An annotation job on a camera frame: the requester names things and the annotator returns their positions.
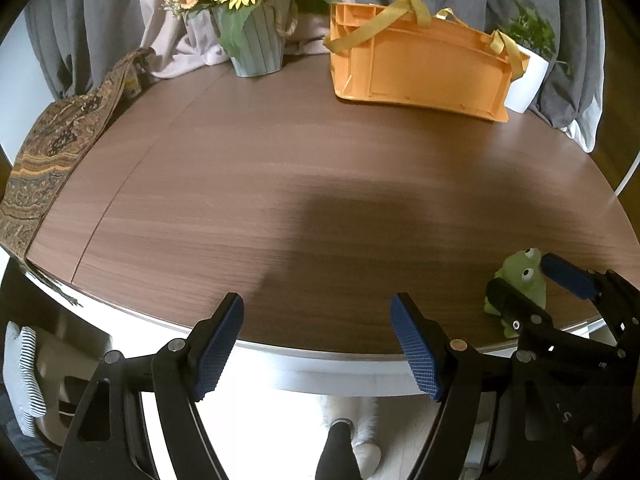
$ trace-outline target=black pants leg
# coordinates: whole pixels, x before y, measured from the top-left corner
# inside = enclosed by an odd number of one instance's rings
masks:
[[[316,468],[316,480],[362,480],[351,447],[351,428],[346,422],[336,422],[329,429]]]

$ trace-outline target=brown paisley cloth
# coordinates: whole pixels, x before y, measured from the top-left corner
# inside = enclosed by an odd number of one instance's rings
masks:
[[[130,52],[95,91],[50,104],[24,139],[0,203],[0,245],[41,280],[46,278],[26,260],[40,224],[72,171],[107,128],[129,69],[134,63],[142,65],[153,52]]]

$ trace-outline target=white wall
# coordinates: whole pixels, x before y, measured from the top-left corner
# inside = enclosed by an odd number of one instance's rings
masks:
[[[22,12],[0,44],[0,145],[12,164],[24,137],[52,101]]]

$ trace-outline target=white plant pot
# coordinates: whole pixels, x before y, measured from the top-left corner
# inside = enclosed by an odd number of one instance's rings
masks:
[[[538,93],[542,80],[545,78],[546,69],[549,67],[549,62],[528,48],[518,45],[518,49],[529,56],[529,66],[527,66],[527,71],[524,75],[509,86],[504,105],[509,110],[521,114],[529,108],[533,98]]]

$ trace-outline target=flower pot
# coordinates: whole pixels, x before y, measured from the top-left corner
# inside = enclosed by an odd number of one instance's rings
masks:
[[[527,71],[520,78],[511,83],[504,105],[519,114],[524,113],[538,93],[545,78],[549,62],[528,48],[518,45],[518,49],[529,56]]]
[[[231,62],[240,77],[270,74],[282,68],[286,33],[278,24],[288,23],[291,0],[265,0],[244,22],[242,43],[237,57]],[[221,8],[214,7],[213,15],[220,24]]]

